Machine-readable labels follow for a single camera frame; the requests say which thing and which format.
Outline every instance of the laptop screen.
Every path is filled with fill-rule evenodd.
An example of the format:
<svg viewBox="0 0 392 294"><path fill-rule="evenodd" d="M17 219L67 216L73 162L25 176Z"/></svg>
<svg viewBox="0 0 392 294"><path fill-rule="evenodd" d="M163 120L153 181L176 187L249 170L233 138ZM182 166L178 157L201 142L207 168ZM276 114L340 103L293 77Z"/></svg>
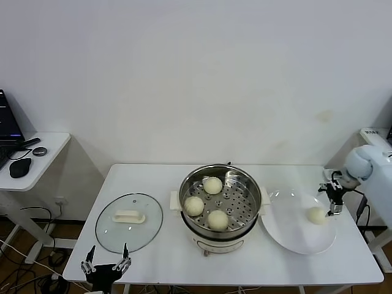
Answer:
<svg viewBox="0 0 392 294"><path fill-rule="evenodd" d="M24 141L4 91L0 89L0 140Z"/></svg>

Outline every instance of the wooden floor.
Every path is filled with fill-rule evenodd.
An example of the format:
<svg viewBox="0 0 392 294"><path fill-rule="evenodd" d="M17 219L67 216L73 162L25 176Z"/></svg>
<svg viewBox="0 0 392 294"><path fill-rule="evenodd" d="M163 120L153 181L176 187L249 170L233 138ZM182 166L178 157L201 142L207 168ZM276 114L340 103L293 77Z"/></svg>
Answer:
<svg viewBox="0 0 392 294"><path fill-rule="evenodd" d="M81 225L57 225L54 229L52 236L57 238L73 238L76 239L81 231ZM7 235L13 229L13 224L8 221L0 221L0 239L5 240ZM34 244L34 238L24 230L20 230L18 235L12 242L12 245L16 247L22 253L27 253L29 248ZM392 261L392 244L387 244L385 247L385 253L388 258ZM43 249L40 253L39 259L46 257L50 254L51 249ZM22 262L22 257L14 252L12 249L6 249L7 256L13 261L20 263ZM41 261L44 265L48 265L47 258ZM59 273L62 273L66 263L62 266L59 266L55 270ZM8 280L4 281L5 278L13 271L17 270L20 266L17 264L13 264L11 261L6 259L5 257L0 258L0 281L2 284L0 285L0 294L5 293L6 290L13 286L16 279L16 273L8 278ZM30 269L36 273L36 276L41 276L45 274L49 274L49 270L46 268L42 268L39 265L23 265L22 269ZM27 282L34 278L33 274L30 272L26 272L21 270L20 275L26 273L22 278L19 279L19 284ZM306 294L315 293L320 287L305 287ZM115 285L115 289L122 293L123 286ZM154 293L154 289L152 286L149 286L145 291L143 290L144 286L142 285L133 285L131 286L130 293L132 294L142 294L142 293ZM158 286L156 292L157 294L167 294L168 286ZM223 294L226 292L236 291L235 287L186 287L186 290L194 293L194 294ZM81 288L78 288L76 285L71 284L69 293L70 294L82 294L85 291ZM8 293L16 293L15 290L10 290ZM21 290L17 291L19 294L31 294L34 293L34 285L32 283L28 284ZM177 289L176 293L184 293L183 290ZM297 294L299 290L296 287L263 287L257 290L249 291L251 294L259 294L259 293L281 293L281 294ZM385 280L381 284L377 285L356 285L352 289L347 289L343 294L392 294L392 274L385 274Z"/></svg>

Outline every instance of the small round object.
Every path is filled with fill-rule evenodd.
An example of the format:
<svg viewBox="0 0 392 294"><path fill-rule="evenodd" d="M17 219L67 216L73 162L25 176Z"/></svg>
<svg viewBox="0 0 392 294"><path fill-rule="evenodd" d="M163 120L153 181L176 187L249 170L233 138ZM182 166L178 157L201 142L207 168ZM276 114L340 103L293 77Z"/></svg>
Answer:
<svg viewBox="0 0 392 294"><path fill-rule="evenodd" d="M325 212L321 207L311 207L306 211L306 217L315 225L323 225L328 218L325 217Z"/></svg>
<svg viewBox="0 0 392 294"><path fill-rule="evenodd" d="M214 231L224 231L228 226L228 216L221 210L214 210L208 215L208 226Z"/></svg>
<svg viewBox="0 0 392 294"><path fill-rule="evenodd" d="M44 156L47 152L48 150L45 147L37 147L32 151L33 155L35 156Z"/></svg>
<svg viewBox="0 0 392 294"><path fill-rule="evenodd" d="M192 196L185 200L184 210L188 216L198 216L204 210L203 200L199 197Z"/></svg>
<svg viewBox="0 0 392 294"><path fill-rule="evenodd" d="M222 190L223 184L219 178L215 176L211 176L205 180L205 182L203 183L203 187L204 187L204 191L214 195L214 194L218 194Z"/></svg>

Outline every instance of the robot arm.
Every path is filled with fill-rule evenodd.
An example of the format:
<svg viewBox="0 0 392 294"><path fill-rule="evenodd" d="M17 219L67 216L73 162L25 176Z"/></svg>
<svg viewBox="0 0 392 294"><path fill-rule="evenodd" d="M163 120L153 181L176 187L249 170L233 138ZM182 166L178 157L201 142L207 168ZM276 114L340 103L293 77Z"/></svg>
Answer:
<svg viewBox="0 0 392 294"><path fill-rule="evenodd" d="M131 264L127 244L124 245L122 259L116 264L92 265L95 248L94 245L90 252L87 253L86 261L81 262L81 269L86 276L87 282L92 284L92 292L89 293L110 294L113 283L123 276Z"/></svg>
<svg viewBox="0 0 392 294"><path fill-rule="evenodd" d="M387 226L392 227L392 154L382 148L363 145L346 157L344 168L334 171L332 179L322 184L330 200L328 216L340 214L343 195L362 185L366 198Z"/></svg>

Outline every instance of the glass pot lid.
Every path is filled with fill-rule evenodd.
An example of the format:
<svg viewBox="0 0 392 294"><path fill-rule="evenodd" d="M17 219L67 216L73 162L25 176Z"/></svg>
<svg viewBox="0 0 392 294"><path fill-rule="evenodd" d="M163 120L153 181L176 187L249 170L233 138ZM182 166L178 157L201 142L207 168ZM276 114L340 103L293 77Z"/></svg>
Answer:
<svg viewBox="0 0 392 294"><path fill-rule="evenodd" d="M110 252L129 252L150 243L158 234L164 214L160 204L147 194L131 193L109 203L96 223L96 237Z"/></svg>

